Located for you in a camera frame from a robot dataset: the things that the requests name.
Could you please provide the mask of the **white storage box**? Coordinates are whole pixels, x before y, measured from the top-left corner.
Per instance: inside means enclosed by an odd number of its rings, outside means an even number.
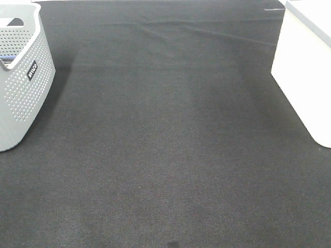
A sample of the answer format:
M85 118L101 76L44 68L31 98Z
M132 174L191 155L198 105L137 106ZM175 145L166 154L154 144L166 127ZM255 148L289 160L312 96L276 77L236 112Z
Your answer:
M330 147L330 1L287 1L271 74L305 128Z

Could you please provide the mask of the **blue towel in basket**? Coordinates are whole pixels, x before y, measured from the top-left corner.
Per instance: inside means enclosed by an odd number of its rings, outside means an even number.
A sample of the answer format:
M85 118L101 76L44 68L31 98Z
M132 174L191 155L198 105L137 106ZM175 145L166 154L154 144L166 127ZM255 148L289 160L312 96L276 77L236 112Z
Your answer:
M0 56L0 60L4 63L4 64L10 64L14 61L14 59L16 58L15 55L1 55Z

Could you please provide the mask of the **black table cloth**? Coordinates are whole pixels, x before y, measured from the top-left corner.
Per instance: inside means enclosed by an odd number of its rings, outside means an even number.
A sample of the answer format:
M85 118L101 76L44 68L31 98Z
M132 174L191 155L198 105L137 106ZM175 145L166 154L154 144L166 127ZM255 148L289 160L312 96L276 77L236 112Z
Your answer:
M1 153L1 247L330 247L330 150L270 74L279 1L50 1L56 74Z

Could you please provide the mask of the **grey perforated laundry basket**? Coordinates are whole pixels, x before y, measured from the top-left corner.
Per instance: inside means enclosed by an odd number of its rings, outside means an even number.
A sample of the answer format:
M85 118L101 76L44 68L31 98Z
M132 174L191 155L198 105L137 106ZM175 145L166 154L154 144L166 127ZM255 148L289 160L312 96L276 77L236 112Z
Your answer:
M38 115L55 76L40 17L31 1L1 1L1 151L16 146Z

